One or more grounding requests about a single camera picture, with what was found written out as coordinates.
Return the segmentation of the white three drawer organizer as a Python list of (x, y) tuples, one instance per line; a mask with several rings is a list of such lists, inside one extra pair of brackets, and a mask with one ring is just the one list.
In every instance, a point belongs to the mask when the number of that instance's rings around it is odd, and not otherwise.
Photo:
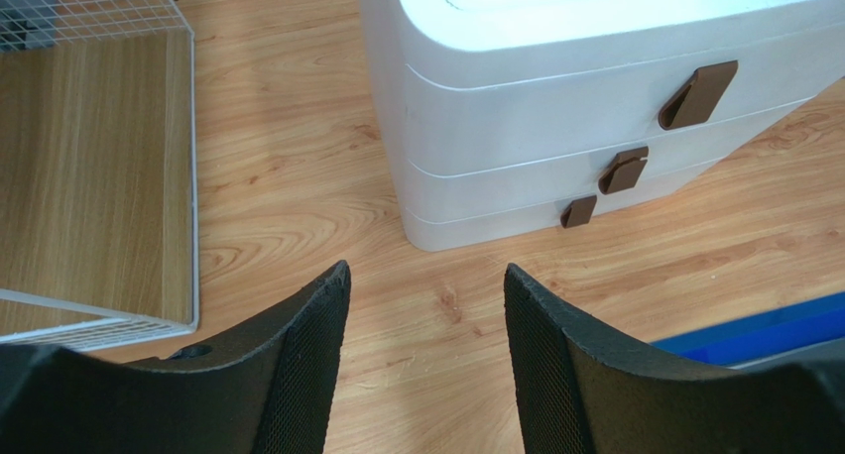
[(358, 0), (408, 240), (667, 196), (844, 74), (844, 0)]

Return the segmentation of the blue folder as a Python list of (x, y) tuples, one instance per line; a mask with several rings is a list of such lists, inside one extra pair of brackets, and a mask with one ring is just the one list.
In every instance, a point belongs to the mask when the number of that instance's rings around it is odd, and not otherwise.
[(844, 338), (844, 294), (780, 307), (683, 333), (653, 345), (710, 365), (732, 366)]

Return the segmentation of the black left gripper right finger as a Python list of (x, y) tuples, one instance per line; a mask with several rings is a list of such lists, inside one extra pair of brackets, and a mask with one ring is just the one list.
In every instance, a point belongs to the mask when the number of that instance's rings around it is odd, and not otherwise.
[(517, 265), (504, 306), (529, 453), (840, 453), (844, 363), (692, 361), (564, 301)]

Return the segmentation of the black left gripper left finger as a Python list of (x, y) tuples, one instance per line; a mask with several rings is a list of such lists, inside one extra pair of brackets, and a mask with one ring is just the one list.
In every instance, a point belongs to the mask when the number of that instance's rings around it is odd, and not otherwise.
[(5, 453), (320, 453), (351, 274), (295, 294), (168, 358), (106, 362), (59, 345), (1, 348)]

